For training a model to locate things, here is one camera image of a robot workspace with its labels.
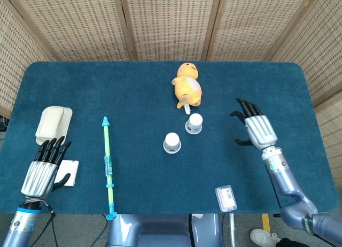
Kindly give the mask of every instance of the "woven panel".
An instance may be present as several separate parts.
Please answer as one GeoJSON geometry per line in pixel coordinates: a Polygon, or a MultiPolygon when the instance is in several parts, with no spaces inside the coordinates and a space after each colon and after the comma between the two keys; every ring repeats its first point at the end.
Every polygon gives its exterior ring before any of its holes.
{"type": "Polygon", "coordinates": [[[342,83],[342,0],[317,0],[276,54],[303,68],[312,100],[342,83]]]}
{"type": "Polygon", "coordinates": [[[114,0],[17,0],[61,60],[128,60],[114,0]]]}
{"type": "Polygon", "coordinates": [[[213,0],[127,0],[141,60],[199,60],[213,0]]]}
{"type": "Polygon", "coordinates": [[[24,72],[34,61],[49,60],[0,0],[0,114],[10,117],[24,72]]]}
{"type": "Polygon", "coordinates": [[[342,99],[316,116],[335,184],[342,187],[342,99]]]}
{"type": "Polygon", "coordinates": [[[209,60],[263,60],[303,0],[226,0],[209,60]]]}

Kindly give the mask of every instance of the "white sneaker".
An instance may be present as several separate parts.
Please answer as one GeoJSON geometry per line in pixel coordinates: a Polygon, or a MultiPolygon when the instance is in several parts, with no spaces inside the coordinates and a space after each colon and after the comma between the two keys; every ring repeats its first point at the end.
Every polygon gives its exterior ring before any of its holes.
{"type": "Polygon", "coordinates": [[[277,234],[271,234],[262,229],[253,229],[250,232],[250,238],[253,243],[262,247],[275,247],[276,244],[281,240],[277,237],[277,234]]]}

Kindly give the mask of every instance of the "rubber duck toy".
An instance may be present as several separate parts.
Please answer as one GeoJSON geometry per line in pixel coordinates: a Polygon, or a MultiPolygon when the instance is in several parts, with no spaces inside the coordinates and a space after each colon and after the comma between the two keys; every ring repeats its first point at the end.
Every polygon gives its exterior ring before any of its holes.
{"type": "Polygon", "coordinates": [[[183,105],[199,106],[201,104],[202,89],[197,78],[198,71],[194,64],[184,63],[179,67],[177,77],[172,81],[179,100],[178,109],[183,105]]]}

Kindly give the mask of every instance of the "white paper cup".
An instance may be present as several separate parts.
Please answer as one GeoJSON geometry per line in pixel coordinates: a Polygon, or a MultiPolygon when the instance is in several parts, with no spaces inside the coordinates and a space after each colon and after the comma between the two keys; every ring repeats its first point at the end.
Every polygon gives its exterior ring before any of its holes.
{"type": "Polygon", "coordinates": [[[189,134],[196,135],[201,132],[202,123],[202,116],[198,113],[194,113],[190,115],[188,121],[185,123],[185,129],[189,134]]]}
{"type": "Polygon", "coordinates": [[[163,147],[164,150],[171,155],[177,153],[182,147],[180,137],[173,132],[167,134],[163,142],[163,147]]]}

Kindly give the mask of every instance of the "floor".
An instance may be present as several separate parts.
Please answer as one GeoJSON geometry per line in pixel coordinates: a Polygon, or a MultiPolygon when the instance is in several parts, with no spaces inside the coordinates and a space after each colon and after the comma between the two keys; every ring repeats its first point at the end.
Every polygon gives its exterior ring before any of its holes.
{"type": "MultiPolygon", "coordinates": [[[[5,133],[0,132],[0,149],[2,146],[5,133]]],[[[340,199],[342,198],[342,191],[339,192],[340,199]]],[[[333,212],[335,215],[342,217],[342,205],[333,212]]],[[[0,214],[0,243],[3,243],[6,238],[9,223],[13,218],[13,214],[0,214]]],[[[40,216],[36,229],[32,235],[34,240],[40,231],[45,226],[49,215],[43,214],[40,216]]],[[[330,245],[321,240],[307,235],[303,231],[295,230],[286,226],[281,218],[273,218],[269,216],[270,227],[273,233],[276,233],[279,238],[287,237],[291,240],[305,243],[310,247],[329,247],[330,245]]],[[[106,221],[102,215],[76,215],[76,214],[57,214],[54,219],[58,245],[60,247],[84,247],[90,246],[98,234],[103,230],[106,221]]],[[[236,232],[236,246],[240,247],[254,247],[257,246],[250,241],[249,233],[251,229],[262,228],[262,219],[260,214],[236,214],[235,215],[235,232],[236,232]]],[[[108,227],[102,237],[99,238],[94,245],[104,247],[108,236],[108,227]]],[[[223,239],[224,246],[230,246],[229,235],[229,217],[224,216],[223,222],[223,239]]],[[[51,226],[47,228],[41,239],[35,246],[53,247],[55,242],[53,240],[53,233],[51,226]]]]}

